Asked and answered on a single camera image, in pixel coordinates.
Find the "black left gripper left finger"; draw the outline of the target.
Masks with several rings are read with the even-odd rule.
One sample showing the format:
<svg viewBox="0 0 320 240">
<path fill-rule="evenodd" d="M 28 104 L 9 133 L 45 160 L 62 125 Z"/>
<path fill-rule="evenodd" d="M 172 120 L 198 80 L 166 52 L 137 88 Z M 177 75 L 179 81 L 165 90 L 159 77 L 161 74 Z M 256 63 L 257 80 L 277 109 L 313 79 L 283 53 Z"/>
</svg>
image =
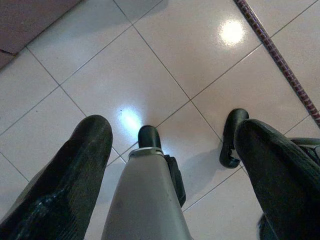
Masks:
<svg viewBox="0 0 320 240">
<path fill-rule="evenodd" d="M 101 115 L 84 118 L 0 221 L 3 240 L 82 240 L 112 150 Z"/>
</svg>

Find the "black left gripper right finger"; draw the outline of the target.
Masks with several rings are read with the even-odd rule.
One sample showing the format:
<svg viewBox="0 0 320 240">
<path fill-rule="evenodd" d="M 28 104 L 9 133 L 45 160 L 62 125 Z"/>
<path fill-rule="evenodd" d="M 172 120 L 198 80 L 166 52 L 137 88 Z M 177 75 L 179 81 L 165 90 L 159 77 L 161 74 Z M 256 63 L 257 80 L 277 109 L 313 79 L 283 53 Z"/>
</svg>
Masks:
<svg viewBox="0 0 320 240">
<path fill-rule="evenodd" d="M 262 239 L 320 238 L 320 167 L 268 124 L 246 119 L 234 134 L 265 220 Z"/>
</svg>

